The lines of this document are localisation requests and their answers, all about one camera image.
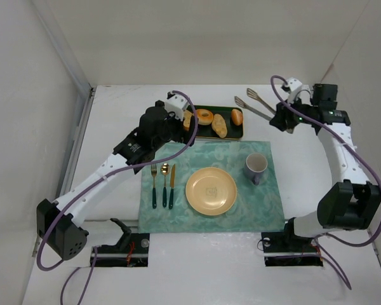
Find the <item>round bun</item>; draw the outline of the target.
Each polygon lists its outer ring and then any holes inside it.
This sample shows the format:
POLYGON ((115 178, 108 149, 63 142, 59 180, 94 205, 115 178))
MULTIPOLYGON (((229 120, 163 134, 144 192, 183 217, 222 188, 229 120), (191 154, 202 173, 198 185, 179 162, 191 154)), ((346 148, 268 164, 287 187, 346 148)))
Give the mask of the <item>round bun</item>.
POLYGON ((231 110, 231 120, 236 126, 243 124, 243 113, 238 109, 231 110))

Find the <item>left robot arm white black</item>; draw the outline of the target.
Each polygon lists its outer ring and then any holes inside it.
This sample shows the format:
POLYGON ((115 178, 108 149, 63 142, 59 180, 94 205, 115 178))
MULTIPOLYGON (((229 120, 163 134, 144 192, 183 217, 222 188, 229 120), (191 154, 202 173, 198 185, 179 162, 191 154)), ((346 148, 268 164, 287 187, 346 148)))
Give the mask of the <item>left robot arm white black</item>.
POLYGON ((42 239, 36 256, 37 266, 50 271, 42 263, 45 245, 49 245, 62 261, 74 258, 85 246, 108 246, 124 250, 130 242, 131 229, 118 219, 111 218, 104 233, 94 239, 82 227, 90 210, 109 193, 143 167, 158 163, 156 151, 170 141, 190 147, 197 133, 197 120, 184 130, 184 112, 194 109, 190 98, 172 91, 168 98, 146 110, 139 126, 120 142, 107 159, 86 180, 54 201, 43 200, 36 209, 37 233, 42 239))

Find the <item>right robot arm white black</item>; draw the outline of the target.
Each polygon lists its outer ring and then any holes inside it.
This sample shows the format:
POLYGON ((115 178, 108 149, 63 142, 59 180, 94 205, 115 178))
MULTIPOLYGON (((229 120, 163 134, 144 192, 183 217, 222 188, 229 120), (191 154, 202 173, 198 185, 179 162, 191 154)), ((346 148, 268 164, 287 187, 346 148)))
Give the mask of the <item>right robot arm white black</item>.
MULTIPOLYGON (((279 99, 270 124, 282 132, 292 131, 300 123, 310 125, 324 148, 332 179, 332 187, 316 211, 288 220, 281 234, 284 243, 368 229, 381 208, 381 179, 356 152, 349 115, 337 109, 337 85, 316 84, 309 104, 303 104, 302 83, 296 78, 281 81, 288 98, 279 99)), ((374 234, 359 246, 372 243, 380 233, 381 220, 374 234)))

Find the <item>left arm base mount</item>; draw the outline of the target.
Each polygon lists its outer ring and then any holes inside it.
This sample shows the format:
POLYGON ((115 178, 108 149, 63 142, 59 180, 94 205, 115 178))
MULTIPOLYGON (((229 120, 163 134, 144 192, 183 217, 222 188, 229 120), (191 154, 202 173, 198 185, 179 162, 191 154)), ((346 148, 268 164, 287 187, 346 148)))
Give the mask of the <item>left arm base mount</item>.
POLYGON ((111 218, 94 222, 88 242, 92 246, 90 264, 100 268, 146 268, 149 264, 150 234, 139 233, 111 218))

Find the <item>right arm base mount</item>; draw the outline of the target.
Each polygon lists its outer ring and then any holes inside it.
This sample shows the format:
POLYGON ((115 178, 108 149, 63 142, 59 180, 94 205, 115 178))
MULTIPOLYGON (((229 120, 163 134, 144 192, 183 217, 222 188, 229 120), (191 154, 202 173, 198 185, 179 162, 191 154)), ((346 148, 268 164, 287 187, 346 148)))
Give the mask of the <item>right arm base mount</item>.
POLYGON ((266 267, 323 267, 319 248, 312 238, 297 236, 294 231, 294 219, 285 223, 282 231, 263 232, 257 245, 264 252, 266 267))

